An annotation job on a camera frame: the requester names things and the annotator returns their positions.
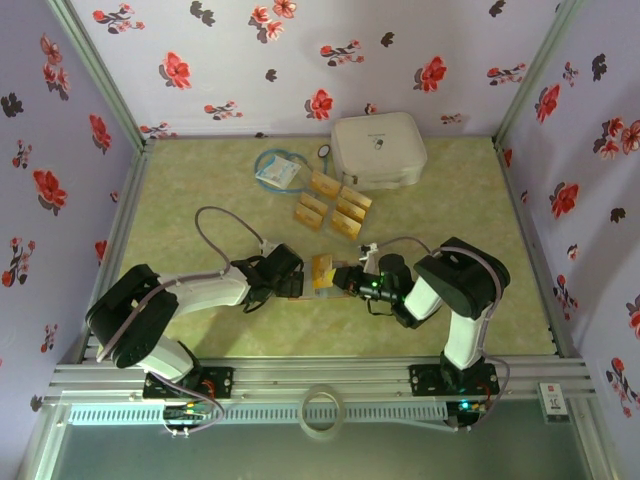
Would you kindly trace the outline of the white gauze packet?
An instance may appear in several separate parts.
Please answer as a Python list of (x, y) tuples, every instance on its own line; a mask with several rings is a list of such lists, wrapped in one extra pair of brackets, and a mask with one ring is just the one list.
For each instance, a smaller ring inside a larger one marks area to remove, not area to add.
[(283, 158), (278, 154), (269, 154), (254, 165), (254, 176), (269, 187), (286, 190), (297, 176), (301, 165)]

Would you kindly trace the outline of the white medical case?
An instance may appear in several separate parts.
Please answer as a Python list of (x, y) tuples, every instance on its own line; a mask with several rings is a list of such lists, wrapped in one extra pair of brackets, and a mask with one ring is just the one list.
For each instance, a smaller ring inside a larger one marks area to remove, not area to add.
[(337, 179), (362, 192), (414, 185), (428, 159), (416, 122), (405, 112), (336, 121), (331, 151)]

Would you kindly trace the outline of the clear tape roll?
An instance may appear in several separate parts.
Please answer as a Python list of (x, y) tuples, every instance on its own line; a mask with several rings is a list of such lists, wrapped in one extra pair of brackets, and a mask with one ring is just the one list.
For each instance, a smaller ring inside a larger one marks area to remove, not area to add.
[[(311, 426), (305, 417), (307, 406), (316, 397), (324, 397), (331, 400), (336, 407), (336, 417), (332, 425), (324, 430)], [(343, 397), (333, 387), (326, 384), (317, 384), (307, 390), (298, 404), (297, 420), (302, 431), (311, 439), (329, 441), (337, 436), (346, 419), (346, 406)]]

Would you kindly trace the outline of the white label box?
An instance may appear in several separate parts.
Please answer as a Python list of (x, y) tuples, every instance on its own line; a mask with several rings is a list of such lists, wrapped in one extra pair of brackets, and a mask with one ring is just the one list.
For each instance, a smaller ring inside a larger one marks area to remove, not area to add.
[(560, 383), (540, 382), (537, 392), (543, 419), (547, 424), (566, 424), (571, 421)]

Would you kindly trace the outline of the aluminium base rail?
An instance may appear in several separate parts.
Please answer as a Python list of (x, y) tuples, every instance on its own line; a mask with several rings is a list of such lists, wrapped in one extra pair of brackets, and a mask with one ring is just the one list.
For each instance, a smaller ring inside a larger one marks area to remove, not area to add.
[[(584, 361), (553, 355), (511, 356), (504, 400), (537, 397), (540, 383), (558, 383), (568, 399), (595, 396)], [(407, 402), (412, 399), (412, 365), (438, 365), (436, 357), (253, 357), (215, 358), (207, 367), (234, 369), (230, 400), (237, 403), (284, 403), (300, 399), (314, 385), (329, 385), (347, 402)], [(110, 363), (59, 365), (42, 403), (141, 403), (145, 373)]]

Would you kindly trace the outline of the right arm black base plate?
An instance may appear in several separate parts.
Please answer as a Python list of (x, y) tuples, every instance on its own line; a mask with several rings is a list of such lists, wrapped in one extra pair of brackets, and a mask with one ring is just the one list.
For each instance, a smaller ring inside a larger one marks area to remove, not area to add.
[(494, 396), (500, 386), (493, 364), (479, 363), (465, 370), (449, 365), (417, 364), (409, 367), (409, 384), (414, 397)]

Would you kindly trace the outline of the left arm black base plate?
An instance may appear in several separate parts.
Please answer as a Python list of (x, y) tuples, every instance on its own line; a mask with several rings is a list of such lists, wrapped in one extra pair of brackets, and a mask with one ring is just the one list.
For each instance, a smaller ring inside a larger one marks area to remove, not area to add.
[(232, 367), (199, 367), (181, 380), (172, 380), (177, 387), (169, 386), (158, 375), (147, 373), (142, 396), (147, 400), (169, 400), (192, 397), (184, 389), (212, 399), (229, 399), (234, 385)]

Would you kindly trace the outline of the aluminium table side rail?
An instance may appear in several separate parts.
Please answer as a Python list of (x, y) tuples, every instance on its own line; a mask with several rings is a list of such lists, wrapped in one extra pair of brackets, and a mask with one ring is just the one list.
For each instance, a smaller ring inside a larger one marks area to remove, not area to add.
[(119, 278), (146, 172), (156, 143), (156, 140), (147, 140), (143, 148), (132, 158), (125, 184), (120, 192), (116, 215), (107, 239), (89, 307), (92, 307)]
[(551, 275), (535, 225), (525, 204), (520, 199), (520, 191), (516, 188), (508, 172), (503, 147), (496, 136), (491, 137), (491, 143), (500, 163), (504, 182), (513, 205), (548, 329), (555, 345), (556, 355), (564, 358), (580, 358), (581, 355), (574, 346), (571, 336), (570, 324), (565, 320), (561, 304), (553, 294), (555, 279)]

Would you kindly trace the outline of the aluminium frame corner post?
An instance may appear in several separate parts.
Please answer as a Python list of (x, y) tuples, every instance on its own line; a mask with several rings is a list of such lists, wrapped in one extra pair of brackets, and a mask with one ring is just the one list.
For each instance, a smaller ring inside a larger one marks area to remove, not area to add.
[(140, 133), (130, 109), (110, 75), (94, 42), (82, 24), (71, 0), (45, 0), (45, 2), (67, 34), (96, 87), (102, 94), (111, 112), (115, 115), (119, 126), (125, 132), (130, 143), (136, 151), (143, 152), (146, 148), (147, 141)]
[(589, 0), (561, 0), (559, 2), (554, 20), (538, 48), (531, 65), (528, 67), (524, 80), (507, 109), (499, 128), (492, 136), (492, 143), (495, 148), (498, 148), (516, 124), (525, 108), (526, 102), (535, 90), (537, 82), (544, 76), (555, 51), (562, 45), (564, 38), (568, 35), (576, 15), (588, 1)]

